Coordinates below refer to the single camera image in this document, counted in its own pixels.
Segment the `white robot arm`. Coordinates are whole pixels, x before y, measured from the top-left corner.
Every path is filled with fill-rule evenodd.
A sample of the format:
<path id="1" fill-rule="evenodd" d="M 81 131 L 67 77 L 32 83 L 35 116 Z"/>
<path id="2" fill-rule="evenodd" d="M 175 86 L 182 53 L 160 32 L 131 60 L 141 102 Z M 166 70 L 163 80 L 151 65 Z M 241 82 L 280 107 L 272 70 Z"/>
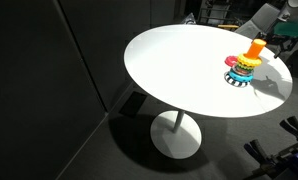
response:
<path id="1" fill-rule="evenodd" d="M 298 0 L 286 0 L 278 14 L 278 19 L 284 22 L 298 23 Z"/>

